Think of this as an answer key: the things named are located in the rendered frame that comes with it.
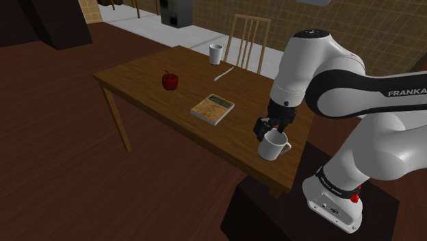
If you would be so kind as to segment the dark robot stand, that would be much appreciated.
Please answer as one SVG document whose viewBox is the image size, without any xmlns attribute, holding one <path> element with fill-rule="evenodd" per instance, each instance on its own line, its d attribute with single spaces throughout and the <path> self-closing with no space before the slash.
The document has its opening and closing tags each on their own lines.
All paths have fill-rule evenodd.
<svg viewBox="0 0 427 241">
<path fill-rule="evenodd" d="M 366 181 L 361 187 L 363 220 L 346 233 L 310 210 L 302 193 L 305 178 L 330 156 L 306 143 L 292 189 L 278 199 L 250 176 L 236 187 L 220 226 L 229 241 L 392 241 L 399 200 Z"/>
</svg>

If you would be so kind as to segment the brown wooden table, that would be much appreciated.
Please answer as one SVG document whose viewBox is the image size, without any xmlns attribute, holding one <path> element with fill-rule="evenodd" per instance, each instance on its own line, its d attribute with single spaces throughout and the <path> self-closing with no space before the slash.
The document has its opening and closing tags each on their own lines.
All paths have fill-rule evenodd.
<svg viewBox="0 0 427 241">
<path fill-rule="evenodd" d="M 130 151 L 131 145 L 114 96 L 119 96 L 265 184 L 270 195 L 279 198 L 292 188 L 313 113 L 306 103 L 301 103 L 295 121 L 285 129 L 291 150 L 273 162 L 261 159 L 253 127 L 259 117 L 267 115 L 273 81 L 236 66 L 214 81 L 231 67 L 225 62 L 212 66 L 208 56 L 175 46 L 99 71 L 94 78 L 101 86 L 126 150 Z M 166 90 L 162 86 L 161 78 L 166 71 L 178 76 L 176 90 Z M 235 104 L 216 126 L 190 113 L 210 94 Z"/>
</svg>

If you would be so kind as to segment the white cup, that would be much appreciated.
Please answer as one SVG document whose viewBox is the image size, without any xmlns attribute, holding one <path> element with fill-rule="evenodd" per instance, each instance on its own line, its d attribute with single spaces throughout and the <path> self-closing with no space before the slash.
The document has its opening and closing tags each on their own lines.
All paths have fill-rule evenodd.
<svg viewBox="0 0 427 241">
<path fill-rule="evenodd" d="M 209 63 L 211 65 L 219 65 L 221 61 L 223 46 L 212 44 L 209 46 Z"/>
</svg>

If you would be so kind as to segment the red bell pepper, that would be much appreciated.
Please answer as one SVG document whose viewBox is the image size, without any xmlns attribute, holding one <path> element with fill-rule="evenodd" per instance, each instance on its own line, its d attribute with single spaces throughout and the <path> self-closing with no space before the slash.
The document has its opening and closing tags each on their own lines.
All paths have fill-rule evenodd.
<svg viewBox="0 0 427 241">
<path fill-rule="evenodd" d="M 176 90 L 178 83 L 179 83 L 179 78 L 177 75 L 173 74 L 173 73 L 169 73 L 168 71 L 166 71 L 166 74 L 164 74 L 162 76 L 162 86 L 166 89 L 166 90 Z"/>
</svg>

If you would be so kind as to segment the tan book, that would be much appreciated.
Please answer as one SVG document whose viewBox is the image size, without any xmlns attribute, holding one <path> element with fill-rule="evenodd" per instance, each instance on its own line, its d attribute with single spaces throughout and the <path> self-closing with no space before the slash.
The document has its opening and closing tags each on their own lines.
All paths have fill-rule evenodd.
<svg viewBox="0 0 427 241">
<path fill-rule="evenodd" d="M 216 94 L 210 94 L 195 105 L 190 113 L 216 126 L 233 108 L 235 104 Z"/>
</svg>

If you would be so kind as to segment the dark sofa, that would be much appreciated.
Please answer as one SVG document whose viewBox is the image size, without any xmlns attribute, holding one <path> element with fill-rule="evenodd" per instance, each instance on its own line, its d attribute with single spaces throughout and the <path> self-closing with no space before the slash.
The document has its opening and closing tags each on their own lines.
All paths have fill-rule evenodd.
<svg viewBox="0 0 427 241">
<path fill-rule="evenodd" d="M 38 40 L 56 50 L 91 44 L 78 0 L 0 0 L 0 47 Z"/>
</svg>

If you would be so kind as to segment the wooden slat-back chair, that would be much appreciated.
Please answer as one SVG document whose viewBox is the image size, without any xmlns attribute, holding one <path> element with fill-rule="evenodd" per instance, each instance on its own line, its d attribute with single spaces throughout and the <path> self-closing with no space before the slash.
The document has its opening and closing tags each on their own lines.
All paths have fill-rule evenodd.
<svg viewBox="0 0 427 241">
<path fill-rule="evenodd" d="M 252 56 L 252 49 L 255 43 L 255 38 L 257 36 L 257 31 L 260 23 L 265 23 L 266 28 L 263 35 L 263 42 L 261 45 L 261 53 L 259 56 L 258 66 L 257 66 L 257 74 L 261 74 L 261 69 L 263 65 L 263 58 L 265 54 L 266 44 L 268 40 L 268 34 L 270 30 L 271 20 L 269 18 L 261 18 L 256 16 L 248 16 L 243 14 L 234 14 L 231 30 L 229 33 L 229 38 L 227 41 L 227 47 L 224 54 L 224 62 L 227 62 L 229 51 L 232 43 L 232 39 L 235 32 L 235 26 L 237 20 L 241 18 L 244 19 L 244 28 L 242 31 L 242 36 L 240 38 L 240 48 L 237 55 L 236 66 L 244 69 L 248 69 L 250 63 L 250 57 Z"/>
</svg>

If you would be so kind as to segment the dark grey appliance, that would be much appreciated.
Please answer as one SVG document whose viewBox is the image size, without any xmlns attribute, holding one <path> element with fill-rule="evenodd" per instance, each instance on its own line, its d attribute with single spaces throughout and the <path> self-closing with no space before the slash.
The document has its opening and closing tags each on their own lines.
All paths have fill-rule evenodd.
<svg viewBox="0 0 427 241">
<path fill-rule="evenodd" d="M 193 0 L 159 0 L 161 23 L 182 28 L 193 25 Z"/>
</svg>

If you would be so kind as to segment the white knife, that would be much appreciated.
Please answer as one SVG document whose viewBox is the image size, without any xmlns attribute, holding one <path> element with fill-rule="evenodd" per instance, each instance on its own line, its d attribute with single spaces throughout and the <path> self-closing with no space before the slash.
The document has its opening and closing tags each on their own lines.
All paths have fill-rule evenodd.
<svg viewBox="0 0 427 241">
<path fill-rule="evenodd" d="M 214 78 L 214 81 L 218 81 L 222 76 L 226 75 L 227 73 L 229 73 L 230 71 L 232 71 L 234 69 L 234 67 L 231 67 L 230 69 L 228 69 L 227 71 L 221 73 L 219 76 Z"/>
</svg>

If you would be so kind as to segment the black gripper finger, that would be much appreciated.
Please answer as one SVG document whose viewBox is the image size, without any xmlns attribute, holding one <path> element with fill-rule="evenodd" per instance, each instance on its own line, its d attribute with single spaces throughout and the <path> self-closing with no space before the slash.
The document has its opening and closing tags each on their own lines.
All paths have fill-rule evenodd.
<svg viewBox="0 0 427 241">
<path fill-rule="evenodd" d="M 262 141 L 264 136 L 273 128 L 278 125 L 278 120 L 276 118 L 258 118 L 254 126 L 254 133 L 257 136 L 258 141 Z"/>
</svg>

